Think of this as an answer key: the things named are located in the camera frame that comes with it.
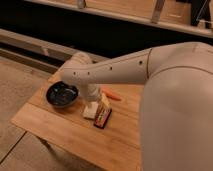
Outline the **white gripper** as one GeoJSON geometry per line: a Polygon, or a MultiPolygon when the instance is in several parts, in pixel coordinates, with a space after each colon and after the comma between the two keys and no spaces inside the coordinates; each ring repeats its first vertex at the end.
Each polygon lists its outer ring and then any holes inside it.
{"type": "Polygon", "coordinates": [[[92,108],[93,103],[92,101],[98,101],[101,98],[101,101],[99,102],[99,109],[105,109],[110,110],[110,102],[106,96],[105,93],[101,96],[101,90],[100,86],[96,84],[88,84],[88,85],[80,85],[78,87],[80,91],[80,95],[83,99],[85,99],[85,104],[88,108],[92,108]]]}

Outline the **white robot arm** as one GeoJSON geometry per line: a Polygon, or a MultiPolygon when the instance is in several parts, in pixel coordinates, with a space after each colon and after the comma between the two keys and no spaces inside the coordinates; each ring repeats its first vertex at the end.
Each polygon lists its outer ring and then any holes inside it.
{"type": "Polygon", "coordinates": [[[82,52],[60,71],[84,99],[95,84],[141,84],[143,171],[213,171],[213,45],[157,46],[93,64],[82,52]]]}

